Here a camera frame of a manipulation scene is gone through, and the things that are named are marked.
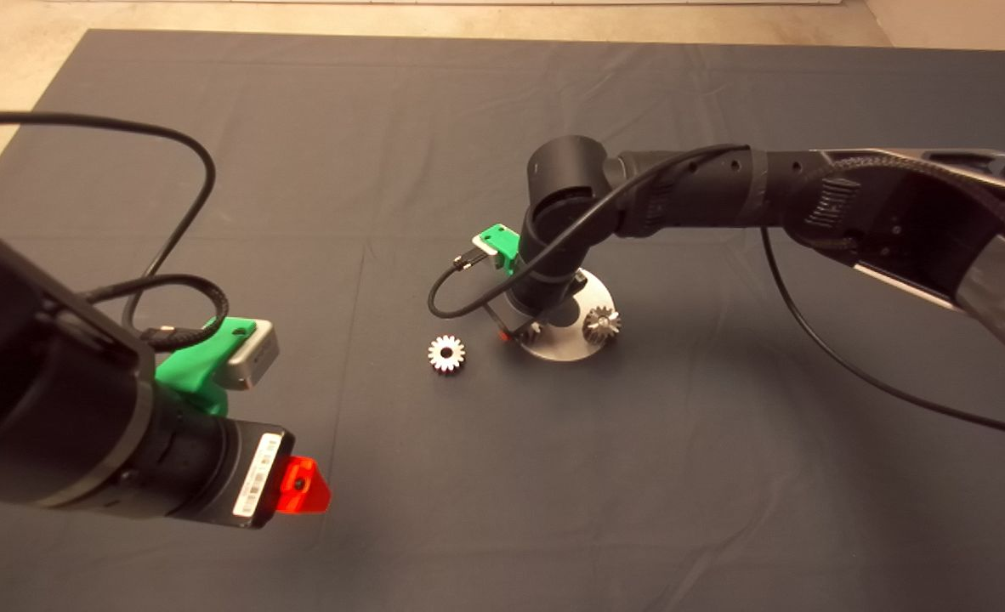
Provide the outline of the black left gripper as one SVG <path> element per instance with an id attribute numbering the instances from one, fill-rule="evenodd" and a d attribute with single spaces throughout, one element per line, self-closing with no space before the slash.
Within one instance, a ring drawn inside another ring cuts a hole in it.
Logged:
<path id="1" fill-rule="evenodd" d="M 324 514 L 332 492 L 315 458 L 290 456 L 296 437 L 273 423 L 236 421 L 230 426 L 225 456 L 226 476 L 218 477 L 213 523 L 242 530 L 261 530 L 278 512 Z"/>

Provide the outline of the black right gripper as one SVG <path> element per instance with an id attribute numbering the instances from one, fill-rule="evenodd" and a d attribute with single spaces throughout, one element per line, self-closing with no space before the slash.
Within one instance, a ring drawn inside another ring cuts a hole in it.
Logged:
<path id="1" fill-rule="evenodd" d="M 567 326 L 579 316 L 576 295 L 585 284 L 514 284 L 483 307 L 502 343 L 531 340 L 534 326 Z"/>

